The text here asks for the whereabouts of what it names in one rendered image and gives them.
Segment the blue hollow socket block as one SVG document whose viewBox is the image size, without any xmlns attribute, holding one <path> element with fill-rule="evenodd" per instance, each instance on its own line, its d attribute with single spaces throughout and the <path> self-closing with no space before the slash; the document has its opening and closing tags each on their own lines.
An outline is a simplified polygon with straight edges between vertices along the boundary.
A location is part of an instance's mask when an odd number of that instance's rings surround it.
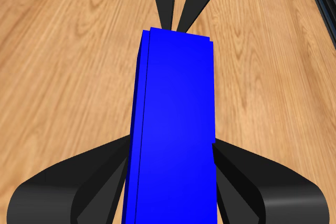
<svg viewBox="0 0 336 224">
<path fill-rule="evenodd" d="M 213 42 L 144 30 L 121 224 L 217 224 Z"/>
</svg>

